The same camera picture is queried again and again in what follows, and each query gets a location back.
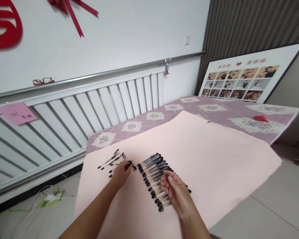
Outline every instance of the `white tile floor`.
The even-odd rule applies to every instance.
[[[299,150],[282,144],[274,145],[273,148],[282,158],[282,166],[250,197],[217,223],[211,233],[223,239],[299,239],[299,166],[291,161],[299,156]],[[61,202],[36,208],[28,214],[1,214],[0,238],[57,238],[72,222],[76,195],[69,196],[77,192],[79,179],[74,179],[76,177],[80,177],[80,173],[44,190],[44,193],[51,193],[56,188],[65,190],[66,198]],[[41,203],[42,198],[43,195],[40,194],[34,204]],[[34,197],[11,210],[29,209],[33,200]]]

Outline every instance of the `red eyeglasses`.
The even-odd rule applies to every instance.
[[[43,78],[42,81],[40,81],[40,80],[33,80],[33,84],[34,85],[50,84],[50,83],[53,83],[53,82],[54,82],[54,80],[52,80],[52,77]]]

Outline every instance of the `radiator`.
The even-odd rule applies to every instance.
[[[0,195],[40,172],[83,157],[90,135],[162,106],[164,70],[22,99],[38,120],[19,126],[0,113]]]

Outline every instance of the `pink poster board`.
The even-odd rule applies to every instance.
[[[0,107],[0,112],[13,125],[19,125],[37,119],[34,113],[23,102]]]
[[[281,164],[266,142],[182,111],[161,126],[86,155],[74,218],[109,182],[113,167],[102,171],[97,167],[118,148],[136,164],[159,152],[192,190],[207,228],[247,198]],[[114,198],[98,238],[182,236],[174,208],[158,211],[137,170]]]

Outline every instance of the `purple bedsheet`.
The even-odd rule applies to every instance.
[[[273,143],[296,117],[299,109],[236,100],[186,96],[89,137],[86,154],[166,123],[182,110],[211,122],[240,130]],[[269,122],[254,116],[265,115]]]

